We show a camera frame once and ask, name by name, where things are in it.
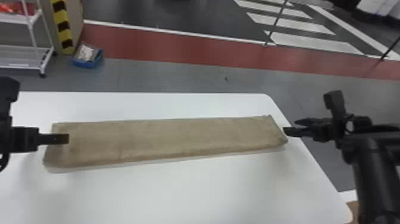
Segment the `beige towel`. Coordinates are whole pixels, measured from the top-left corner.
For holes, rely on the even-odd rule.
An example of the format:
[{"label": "beige towel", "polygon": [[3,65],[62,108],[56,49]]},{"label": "beige towel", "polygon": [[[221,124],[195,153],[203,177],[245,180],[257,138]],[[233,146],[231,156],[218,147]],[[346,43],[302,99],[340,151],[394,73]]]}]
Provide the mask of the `beige towel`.
[{"label": "beige towel", "polygon": [[69,133],[70,143],[48,147],[49,167],[241,153],[288,141],[271,116],[56,123],[52,131]]}]

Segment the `yellow and black striped pole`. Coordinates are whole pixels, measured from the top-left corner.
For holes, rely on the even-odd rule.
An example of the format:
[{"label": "yellow and black striped pole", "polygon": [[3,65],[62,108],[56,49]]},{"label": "yellow and black striped pole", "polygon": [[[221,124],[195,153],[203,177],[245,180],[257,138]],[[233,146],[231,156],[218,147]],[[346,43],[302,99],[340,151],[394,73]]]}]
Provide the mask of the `yellow and black striped pole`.
[{"label": "yellow and black striped pole", "polygon": [[62,53],[73,54],[74,44],[70,22],[68,20],[67,7],[64,0],[51,0],[54,22],[57,26],[58,41],[62,47]]}]

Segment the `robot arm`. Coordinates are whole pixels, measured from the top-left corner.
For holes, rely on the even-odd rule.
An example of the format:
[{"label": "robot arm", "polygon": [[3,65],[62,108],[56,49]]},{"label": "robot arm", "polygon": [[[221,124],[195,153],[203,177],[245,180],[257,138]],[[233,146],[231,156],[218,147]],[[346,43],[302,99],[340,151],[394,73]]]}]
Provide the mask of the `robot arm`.
[{"label": "robot arm", "polygon": [[[292,137],[310,137],[317,142],[334,141],[343,159],[353,167],[360,205],[360,223],[400,223],[400,128],[373,125],[369,117],[348,114],[341,91],[324,94],[332,118],[301,119],[304,127],[284,127]],[[346,128],[353,124],[353,130]]]},{"label": "robot arm", "polygon": [[36,127],[12,127],[11,103],[16,102],[20,84],[9,77],[0,77],[0,172],[10,159],[11,153],[28,153],[38,150],[39,145],[67,144],[69,135],[40,134]]}]

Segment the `gray floor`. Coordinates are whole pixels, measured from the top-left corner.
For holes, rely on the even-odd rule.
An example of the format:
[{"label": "gray floor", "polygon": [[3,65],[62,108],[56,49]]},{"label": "gray floor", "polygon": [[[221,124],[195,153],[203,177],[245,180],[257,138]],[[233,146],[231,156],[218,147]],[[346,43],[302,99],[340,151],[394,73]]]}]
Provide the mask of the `gray floor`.
[{"label": "gray floor", "polygon": [[[371,116],[376,123],[400,123],[397,81],[118,59],[105,59],[90,70],[72,66],[69,57],[53,59],[47,74],[40,79],[36,71],[0,70],[19,80],[24,91],[265,93],[291,123],[328,116],[322,94],[340,89],[349,112]],[[351,168],[333,144],[304,142],[337,190],[354,188]]]}]

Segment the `red floor stripe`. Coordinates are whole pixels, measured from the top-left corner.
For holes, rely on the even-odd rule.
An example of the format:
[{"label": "red floor stripe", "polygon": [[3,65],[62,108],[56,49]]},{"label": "red floor stripe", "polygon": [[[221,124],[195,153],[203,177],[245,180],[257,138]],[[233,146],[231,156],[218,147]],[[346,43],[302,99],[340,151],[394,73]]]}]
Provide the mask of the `red floor stripe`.
[{"label": "red floor stripe", "polygon": [[82,41],[109,58],[168,61],[400,80],[400,62],[283,46],[222,41],[85,24]]}]

